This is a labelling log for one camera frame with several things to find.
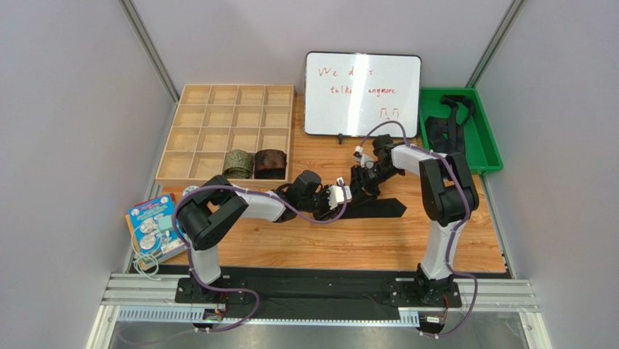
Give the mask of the black tie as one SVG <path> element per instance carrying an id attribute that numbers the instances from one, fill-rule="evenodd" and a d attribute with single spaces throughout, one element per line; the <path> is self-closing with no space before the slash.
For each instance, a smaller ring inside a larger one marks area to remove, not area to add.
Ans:
<path id="1" fill-rule="evenodd" d="M 396 198 L 373 198 L 364 202 L 351 202 L 341 219 L 399 218 L 406 210 L 406 205 Z"/>

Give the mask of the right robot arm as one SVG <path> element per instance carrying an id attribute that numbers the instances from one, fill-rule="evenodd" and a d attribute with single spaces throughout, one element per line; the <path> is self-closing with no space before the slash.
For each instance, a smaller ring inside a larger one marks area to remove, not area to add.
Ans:
<path id="1" fill-rule="evenodd" d="M 461 153 L 443 155 L 411 143 L 380 135 L 373 142 L 373 155 L 357 146 L 351 168 L 346 218 L 402 217 L 405 206 L 395 198 L 380 199 L 380 184 L 395 175 L 410 172 L 420 178 L 424 211 L 431 221 L 426 252 L 417 268 L 417 301 L 433 305 L 452 290 L 453 259 L 458 237 L 471 213 L 479 206 L 472 174 Z"/>

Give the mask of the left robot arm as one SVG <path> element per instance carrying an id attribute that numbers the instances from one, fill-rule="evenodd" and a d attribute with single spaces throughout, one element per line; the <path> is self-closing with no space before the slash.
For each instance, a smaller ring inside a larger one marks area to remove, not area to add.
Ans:
<path id="1" fill-rule="evenodd" d="M 212 177 L 185 194 L 171 215 L 171 226 L 188 250 L 190 273 L 179 281 L 176 302 L 212 302 L 248 293 L 244 287 L 218 284 L 222 275 L 218 246 L 237 221 L 282 223 L 299 217 L 319 225 L 331 224 L 343 217 L 351 199 L 352 192 L 342 178 L 324 185 L 311 171 L 267 191 L 234 185 L 223 175 Z"/>

